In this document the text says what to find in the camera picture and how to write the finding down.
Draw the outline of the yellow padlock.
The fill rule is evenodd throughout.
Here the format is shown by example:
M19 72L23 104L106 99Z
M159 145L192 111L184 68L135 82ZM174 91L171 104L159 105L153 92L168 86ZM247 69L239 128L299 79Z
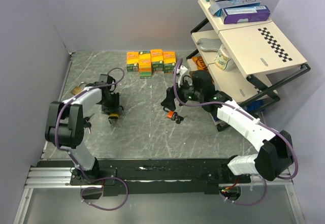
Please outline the yellow padlock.
M111 127L116 127L118 126L117 122L119 120L119 114L118 113L110 113L108 115L108 121Z

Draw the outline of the orange padlock black keys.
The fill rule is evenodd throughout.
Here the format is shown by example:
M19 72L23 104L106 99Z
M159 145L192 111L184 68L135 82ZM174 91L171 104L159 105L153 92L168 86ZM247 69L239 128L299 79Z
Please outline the orange padlock black keys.
M185 115L185 116L180 116L180 115L177 115L176 117L175 117L175 123L176 124L180 124L185 118L187 117L187 115Z

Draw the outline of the black headed keys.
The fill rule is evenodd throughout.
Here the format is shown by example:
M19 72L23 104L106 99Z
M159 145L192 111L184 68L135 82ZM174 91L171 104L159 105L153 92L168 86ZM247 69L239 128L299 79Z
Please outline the black headed keys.
M89 116L86 116L83 118L83 127L85 129L88 129L88 132L91 134L91 127L92 127L92 124L90 122L90 119L94 116L94 113L92 113L91 115Z

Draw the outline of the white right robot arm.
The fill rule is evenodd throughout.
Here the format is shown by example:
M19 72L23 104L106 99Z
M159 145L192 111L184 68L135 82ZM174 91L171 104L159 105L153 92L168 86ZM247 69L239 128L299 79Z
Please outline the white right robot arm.
M281 174L295 162L290 134L267 127L226 93L216 90L208 72L200 70L189 75L185 67L174 72L174 84L167 88L161 106L170 120L180 124L184 117L176 112L175 103L185 106L188 101L197 102L206 112L230 125L257 151L252 155L230 157L221 171L226 182L234 182L246 174L259 174L265 180L273 181L281 178Z

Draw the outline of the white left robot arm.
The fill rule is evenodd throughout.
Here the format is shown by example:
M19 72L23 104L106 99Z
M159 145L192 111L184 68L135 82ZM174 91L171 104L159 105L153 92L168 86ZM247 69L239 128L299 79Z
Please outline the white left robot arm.
M82 175L88 184L97 183L101 175L97 158L83 142L84 130L92 127L91 117L84 116L84 112L100 105L109 124L115 125L124 111L120 105L120 93L115 92L117 82L112 76L101 74L97 82L86 84L71 99L52 102L49 106L45 139L70 156L75 174Z

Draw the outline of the orange sponge pack stack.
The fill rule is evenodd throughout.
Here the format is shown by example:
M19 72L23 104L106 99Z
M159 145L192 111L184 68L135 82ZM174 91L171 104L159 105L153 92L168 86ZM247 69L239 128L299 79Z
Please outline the orange sponge pack stack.
M128 51L126 69L137 72L140 79L149 79L156 72L173 73L176 65L176 52L151 49L147 51Z

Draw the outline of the orange snack bag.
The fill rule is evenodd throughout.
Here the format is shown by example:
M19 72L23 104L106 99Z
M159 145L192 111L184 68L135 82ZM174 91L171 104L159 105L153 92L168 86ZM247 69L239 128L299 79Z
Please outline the orange snack bag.
M208 67L201 56L192 57L189 60L189 66L192 71L208 71Z

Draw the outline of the silver foil pouch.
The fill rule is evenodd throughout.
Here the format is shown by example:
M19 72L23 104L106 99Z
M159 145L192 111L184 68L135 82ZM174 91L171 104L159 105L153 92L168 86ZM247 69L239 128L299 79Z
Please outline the silver foil pouch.
M222 42L220 39L201 38L196 42L198 48L205 52L217 52Z

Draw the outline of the blue bag under shelf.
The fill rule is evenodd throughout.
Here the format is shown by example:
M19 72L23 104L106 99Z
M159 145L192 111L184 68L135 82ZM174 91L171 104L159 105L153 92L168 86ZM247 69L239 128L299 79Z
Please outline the blue bag under shelf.
M257 100L252 102L251 104L248 104L246 106L241 106L245 111L247 111L248 113L256 113L257 109L259 107L262 107L264 105L264 101L263 100ZM214 124L218 125L219 123L221 123L221 121L217 118L212 116L212 119L214 120Z

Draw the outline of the cream tiered shelf rack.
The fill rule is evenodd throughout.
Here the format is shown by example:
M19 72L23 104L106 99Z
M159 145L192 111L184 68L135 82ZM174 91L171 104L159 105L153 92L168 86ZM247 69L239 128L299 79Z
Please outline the cream tiered shelf rack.
M210 14L207 1L198 3L206 17L190 32L197 48L188 55L187 63L201 56L216 88L240 106L263 100L265 104L252 115L280 101L278 88L310 71L307 60L271 19L223 24L220 17ZM198 48L196 42L201 38L220 39L237 67L229 72L218 69L214 61L217 52Z

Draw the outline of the purple toothpaste box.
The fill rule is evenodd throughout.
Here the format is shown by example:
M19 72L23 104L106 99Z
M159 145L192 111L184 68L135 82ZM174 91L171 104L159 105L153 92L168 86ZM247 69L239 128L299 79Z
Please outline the purple toothpaste box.
M266 21L271 15L267 6L226 8L221 11L224 24Z

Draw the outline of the grey R.O.C.S. toothpaste box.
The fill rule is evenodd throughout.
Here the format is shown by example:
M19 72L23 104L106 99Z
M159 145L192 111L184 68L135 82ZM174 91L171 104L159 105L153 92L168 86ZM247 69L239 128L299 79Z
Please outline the grey R.O.C.S. toothpaste box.
M260 0L209 0L211 15L220 16L222 9L259 6Z

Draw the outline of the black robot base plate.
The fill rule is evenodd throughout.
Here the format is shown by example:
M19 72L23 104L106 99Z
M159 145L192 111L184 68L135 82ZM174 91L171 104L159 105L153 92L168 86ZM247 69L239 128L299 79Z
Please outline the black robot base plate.
M67 168L70 186L85 189L87 200L99 196L204 193L217 195L223 186L235 190L252 182L252 173L236 175L226 158L101 159L82 174L69 160L39 161L38 168Z

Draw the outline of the aluminium rail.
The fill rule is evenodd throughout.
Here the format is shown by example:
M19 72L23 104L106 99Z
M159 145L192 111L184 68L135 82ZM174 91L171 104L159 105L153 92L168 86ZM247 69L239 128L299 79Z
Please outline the aluminium rail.
M15 223L303 223L295 156L41 161Z

